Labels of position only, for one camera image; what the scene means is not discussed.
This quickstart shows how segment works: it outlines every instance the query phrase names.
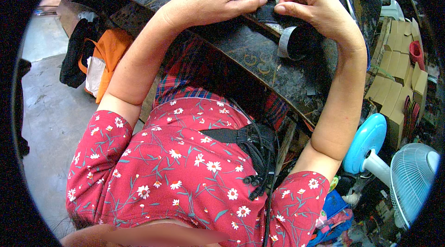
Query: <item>red object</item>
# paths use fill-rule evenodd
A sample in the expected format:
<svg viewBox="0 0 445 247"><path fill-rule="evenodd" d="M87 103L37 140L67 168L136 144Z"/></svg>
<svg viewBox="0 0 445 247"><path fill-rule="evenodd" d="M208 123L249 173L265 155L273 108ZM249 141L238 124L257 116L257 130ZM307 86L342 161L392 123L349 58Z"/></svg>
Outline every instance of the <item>red object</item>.
<svg viewBox="0 0 445 247"><path fill-rule="evenodd" d="M421 70L425 71L425 64L423 60L422 48L419 41L413 41L409 45L409 56L411 61L415 64L418 63Z"/></svg>
<svg viewBox="0 0 445 247"><path fill-rule="evenodd" d="M165 102L134 135L120 115L95 112L71 162L69 215L120 228L172 218L227 233L222 246L261 247L267 196L250 201L255 187L242 182L255 174L252 160L238 145L199 132L247 123L222 99ZM307 244L328 189L316 172L289 175L272 195L268 246Z"/></svg>

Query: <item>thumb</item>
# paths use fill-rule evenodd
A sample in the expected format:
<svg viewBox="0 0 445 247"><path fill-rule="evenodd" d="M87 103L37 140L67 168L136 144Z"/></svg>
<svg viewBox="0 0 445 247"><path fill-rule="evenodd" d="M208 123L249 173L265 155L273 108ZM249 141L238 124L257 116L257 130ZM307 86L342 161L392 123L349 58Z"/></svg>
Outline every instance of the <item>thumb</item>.
<svg viewBox="0 0 445 247"><path fill-rule="evenodd" d="M304 21L309 21L309 19L312 17L310 9L311 6L302 5L295 2L283 2L275 6L276 13L301 18Z"/></svg>
<svg viewBox="0 0 445 247"><path fill-rule="evenodd" d="M239 14L252 13L257 8L267 3L267 0L232 0L228 2L229 8L234 9Z"/></svg>

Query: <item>fingernail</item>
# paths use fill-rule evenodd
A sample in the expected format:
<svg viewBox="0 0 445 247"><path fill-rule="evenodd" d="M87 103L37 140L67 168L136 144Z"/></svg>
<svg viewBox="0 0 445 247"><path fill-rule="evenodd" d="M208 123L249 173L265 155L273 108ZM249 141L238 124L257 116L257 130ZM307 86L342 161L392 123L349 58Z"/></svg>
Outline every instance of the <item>fingernail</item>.
<svg viewBox="0 0 445 247"><path fill-rule="evenodd" d="M265 5L267 3L267 0L259 0L260 5Z"/></svg>
<svg viewBox="0 0 445 247"><path fill-rule="evenodd" d="M282 5L279 5L278 7L275 7L275 11L277 13L285 13L286 12L286 8L283 7Z"/></svg>

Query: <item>concrete floor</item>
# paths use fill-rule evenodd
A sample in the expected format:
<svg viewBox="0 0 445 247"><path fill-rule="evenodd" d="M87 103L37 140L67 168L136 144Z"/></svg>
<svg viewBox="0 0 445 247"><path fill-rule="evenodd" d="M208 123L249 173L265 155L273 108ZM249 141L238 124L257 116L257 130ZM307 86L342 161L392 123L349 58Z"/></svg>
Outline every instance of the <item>concrete floor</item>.
<svg viewBox="0 0 445 247"><path fill-rule="evenodd" d="M67 45L55 16L32 19L23 55L32 61L31 71L22 79L22 136L30 146L23 163L36 205L58 238L73 231L65 210L66 177L79 139L97 109L95 99L84 91L85 84L74 89L59 82ZM135 132L142 125L139 122Z"/></svg>

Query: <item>fan grille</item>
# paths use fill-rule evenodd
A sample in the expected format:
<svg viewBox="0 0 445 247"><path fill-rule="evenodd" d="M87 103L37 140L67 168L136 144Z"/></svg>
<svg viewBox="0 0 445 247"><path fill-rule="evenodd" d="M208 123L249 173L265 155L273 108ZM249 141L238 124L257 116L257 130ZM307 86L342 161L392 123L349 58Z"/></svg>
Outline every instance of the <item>fan grille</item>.
<svg viewBox="0 0 445 247"><path fill-rule="evenodd" d="M430 151L435 150L424 144L407 144L391 161L391 200L396 209L395 217L408 227L416 219L434 180L426 158Z"/></svg>

